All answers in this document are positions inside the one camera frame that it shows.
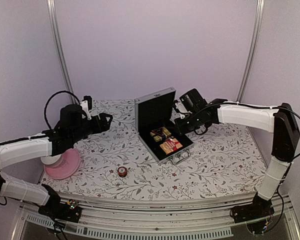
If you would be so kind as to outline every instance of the open aluminum case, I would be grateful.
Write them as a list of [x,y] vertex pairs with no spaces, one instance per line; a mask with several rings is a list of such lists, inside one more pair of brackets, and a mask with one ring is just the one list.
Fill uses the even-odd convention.
[[[189,148],[194,145],[186,135],[180,136],[173,129],[175,124],[171,121],[171,114],[175,95],[176,90],[169,87],[134,100],[135,127],[138,137],[159,164],[167,161],[171,161],[174,165],[181,163],[190,157]],[[160,147],[164,141],[156,142],[150,136],[152,130],[161,127],[166,127],[172,136],[182,144],[182,147],[166,154]]]

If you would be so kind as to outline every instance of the patterned tabletop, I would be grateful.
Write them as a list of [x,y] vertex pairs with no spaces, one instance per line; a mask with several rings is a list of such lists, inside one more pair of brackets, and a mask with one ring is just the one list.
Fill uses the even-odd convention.
[[[159,165],[138,139],[133,100],[93,102],[92,114],[113,115],[110,130],[76,144],[77,172],[64,180],[44,173],[41,183],[67,194],[127,200],[184,200],[255,192],[266,167],[249,130],[214,124],[204,135],[188,134],[191,157]],[[128,169],[121,178],[117,169]]]

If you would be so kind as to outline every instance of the white arm segment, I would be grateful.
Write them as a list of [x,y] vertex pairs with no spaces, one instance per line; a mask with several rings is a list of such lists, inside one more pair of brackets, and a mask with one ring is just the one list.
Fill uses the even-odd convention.
[[30,159],[48,157],[52,154],[52,143],[48,137],[18,141],[0,146],[0,170]]
[[221,105],[218,108],[218,120],[223,124],[239,124],[274,132],[275,117],[278,109],[256,109],[240,105]]
[[290,164],[289,162],[278,160],[275,156],[271,157],[270,165],[257,193],[259,197],[264,200],[270,200],[272,198]]
[[4,172],[1,172],[0,175],[5,180],[1,187],[0,197],[28,201],[40,206],[47,203],[50,196],[43,186],[20,180]]
[[[239,124],[273,133],[275,127],[274,114],[279,109],[256,109],[240,105],[221,105],[217,111],[220,123]],[[259,197],[267,201],[273,197],[290,164],[289,162],[278,160],[275,156],[271,157],[270,165],[257,192]]]

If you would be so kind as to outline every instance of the pink plate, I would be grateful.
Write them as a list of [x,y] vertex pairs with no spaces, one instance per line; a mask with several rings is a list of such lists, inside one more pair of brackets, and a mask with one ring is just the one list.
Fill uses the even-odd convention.
[[70,148],[62,154],[62,162],[57,167],[44,166],[44,171],[52,179],[62,180],[74,174],[80,165],[80,155],[77,149]]

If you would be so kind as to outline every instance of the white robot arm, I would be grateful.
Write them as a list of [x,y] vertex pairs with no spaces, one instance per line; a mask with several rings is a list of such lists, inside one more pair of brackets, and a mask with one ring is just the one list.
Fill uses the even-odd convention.
[[[236,223],[263,218],[274,214],[271,198],[284,181],[295,156],[300,131],[289,104],[281,106],[247,105],[226,99],[207,103],[196,89],[174,101],[174,109],[180,114],[174,120],[175,130],[180,135],[194,131],[197,135],[207,132],[212,124],[239,124],[273,133],[271,161],[261,187],[251,204],[235,206],[230,216]],[[198,133],[201,126],[205,131]]]
[[64,215],[67,221],[77,222],[80,208],[72,211],[70,216],[64,214],[68,207],[60,203],[58,194],[47,185],[38,185],[9,176],[1,170],[7,166],[23,161],[58,156],[74,144],[91,134],[107,131],[112,115],[100,113],[91,116],[92,99],[89,96],[79,104],[70,104],[60,111],[60,120],[54,129],[49,129],[33,136],[0,142],[0,197],[8,197],[32,202],[39,206],[41,213],[49,213],[54,218]]

